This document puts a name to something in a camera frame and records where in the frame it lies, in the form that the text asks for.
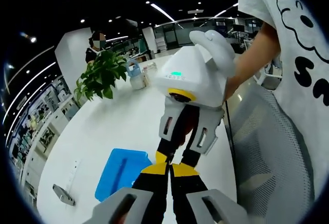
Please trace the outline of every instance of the gray mesh backrest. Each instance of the gray mesh backrest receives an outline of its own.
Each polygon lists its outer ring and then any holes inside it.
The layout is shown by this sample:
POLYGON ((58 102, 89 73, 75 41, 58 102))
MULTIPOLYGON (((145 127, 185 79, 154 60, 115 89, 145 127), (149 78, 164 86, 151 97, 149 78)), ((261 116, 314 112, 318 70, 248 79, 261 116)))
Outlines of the gray mesh backrest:
POLYGON ((302 135, 273 94, 257 84, 240 103, 231 128, 237 201, 251 223, 297 223, 314 200, 302 135))

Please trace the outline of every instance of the white desk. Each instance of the white desk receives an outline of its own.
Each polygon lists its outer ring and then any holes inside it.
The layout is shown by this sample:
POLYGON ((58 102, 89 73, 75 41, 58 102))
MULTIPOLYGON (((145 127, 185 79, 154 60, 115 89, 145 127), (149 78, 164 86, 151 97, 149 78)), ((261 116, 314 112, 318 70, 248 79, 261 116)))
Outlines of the white desk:
MULTIPOLYGON (((160 68, 167 59, 154 61, 160 68)), ((91 217, 99 203, 95 190, 112 149, 146 151, 155 162, 165 97, 152 86, 132 90, 129 80, 117 81, 117 88, 112 101, 87 101, 54 145, 41 175, 36 202, 46 224, 80 224, 91 217), (68 191, 76 206, 59 201, 52 190, 54 183, 68 191)), ((209 189, 219 189, 236 201, 233 163, 223 122, 216 133, 218 141, 207 156, 200 158, 196 169, 209 189)), ((180 162, 183 150, 177 151, 174 162, 180 162)), ((169 189, 163 223, 175 223, 172 204, 169 189)))

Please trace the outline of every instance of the yellow ring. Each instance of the yellow ring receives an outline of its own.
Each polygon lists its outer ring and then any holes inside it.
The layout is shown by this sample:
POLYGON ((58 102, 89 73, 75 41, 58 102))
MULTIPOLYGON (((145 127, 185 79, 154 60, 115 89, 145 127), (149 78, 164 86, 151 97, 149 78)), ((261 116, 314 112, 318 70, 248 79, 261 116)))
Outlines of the yellow ring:
POLYGON ((189 93, 189 92, 187 92, 185 90, 182 90, 182 89, 168 88, 168 92, 169 93, 179 94, 179 95, 182 95, 184 97, 190 98, 192 102, 196 100, 196 97, 194 96, 194 94, 189 93))

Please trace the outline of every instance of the green indicator light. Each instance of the green indicator light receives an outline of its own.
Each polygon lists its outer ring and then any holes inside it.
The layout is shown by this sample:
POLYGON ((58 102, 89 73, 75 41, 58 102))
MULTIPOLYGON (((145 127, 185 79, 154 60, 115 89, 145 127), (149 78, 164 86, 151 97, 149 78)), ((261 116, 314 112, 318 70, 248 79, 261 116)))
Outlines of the green indicator light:
POLYGON ((171 75, 176 75, 176 76, 181 76, 181 72, 178 71, 173 71, 171 75))

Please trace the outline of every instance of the white pillar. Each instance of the white pillar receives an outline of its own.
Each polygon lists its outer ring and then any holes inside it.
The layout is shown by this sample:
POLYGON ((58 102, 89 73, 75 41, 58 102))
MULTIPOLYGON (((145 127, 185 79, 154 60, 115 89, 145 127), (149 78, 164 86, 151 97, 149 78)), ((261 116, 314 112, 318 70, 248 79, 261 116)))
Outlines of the white pillar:
POLYGON ((76 88, 76 80, 87 68, 85 57, 91 36, 90 28, 68 32, 55 49, 58 65, 72 94, 76 88))
POLYGON ((152 27, 146 27, 143 30, 143 34, 148 44, 149 50, 152 50, 154 53, 158 51, 158 47, 155 42, 155 35, 152 27))

